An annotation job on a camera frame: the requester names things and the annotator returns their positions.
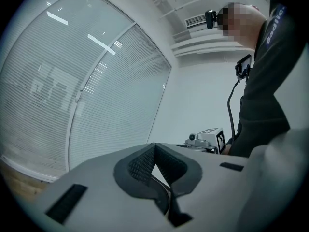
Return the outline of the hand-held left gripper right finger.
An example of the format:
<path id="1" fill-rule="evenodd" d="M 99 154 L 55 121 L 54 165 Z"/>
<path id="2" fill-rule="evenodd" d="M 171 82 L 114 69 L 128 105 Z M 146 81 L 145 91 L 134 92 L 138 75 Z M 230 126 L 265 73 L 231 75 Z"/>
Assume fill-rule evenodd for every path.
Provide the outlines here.
<path id="1" fill-rule="evenodd" d="M 179 208 L 180 225 L 159 232 L 239 232 L 240 217 L 253 190 L 253 159 L 203 153 L 156 144 L 185 162 L 187 171 L 170 187 Z"/>

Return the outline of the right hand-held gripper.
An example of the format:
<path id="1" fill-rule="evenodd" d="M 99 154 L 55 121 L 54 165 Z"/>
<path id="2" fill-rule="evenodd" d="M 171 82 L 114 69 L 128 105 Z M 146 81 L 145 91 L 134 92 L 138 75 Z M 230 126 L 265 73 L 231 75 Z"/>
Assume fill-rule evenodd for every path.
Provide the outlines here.
<path id="1" fill-rule="evenodd" d="M 226 148 L 225 136 L 222 128 L 212 128 L 199 133 L 192 133 L 189 135 L 189 138 L 185 140 L 184 144 L 212 154 L 222 154 Z"/>

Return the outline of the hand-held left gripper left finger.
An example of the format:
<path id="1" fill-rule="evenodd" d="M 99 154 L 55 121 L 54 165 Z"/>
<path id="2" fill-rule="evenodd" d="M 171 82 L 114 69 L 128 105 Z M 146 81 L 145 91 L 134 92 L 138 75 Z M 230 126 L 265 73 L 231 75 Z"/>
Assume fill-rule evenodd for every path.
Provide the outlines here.
<path id="1" fill-rule="evenodd" d="M 137 199 L 125 193 L 114 180 L 116 163 L 144 146 L 134 146 L 89 159 L 73 168 L 36 198 L 43 213 L 73 185 L 87 190 L 64 222 L 70 232 L 167 232 L 170 222 L 154 200 Z"/>

